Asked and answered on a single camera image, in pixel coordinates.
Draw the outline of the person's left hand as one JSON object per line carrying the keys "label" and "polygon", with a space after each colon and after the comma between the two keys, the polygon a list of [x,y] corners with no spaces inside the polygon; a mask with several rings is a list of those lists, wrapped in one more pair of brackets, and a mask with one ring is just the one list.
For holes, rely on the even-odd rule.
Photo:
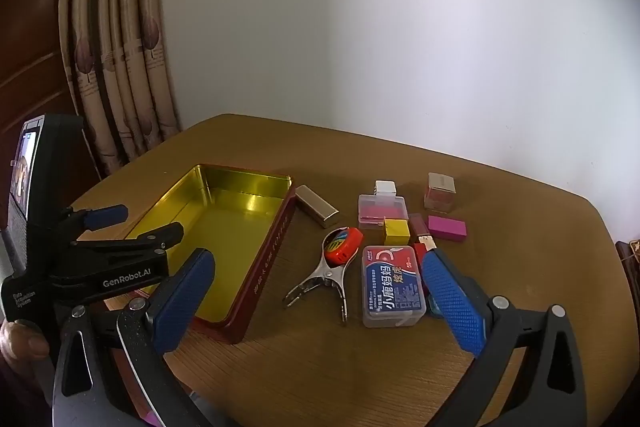
{"label": "person's left hand", "polygon": [[1,326],[1,353],[12,371],[26,379],[34,379],[34,364],[49,355],[43,335],[18,322],[4,321]]}

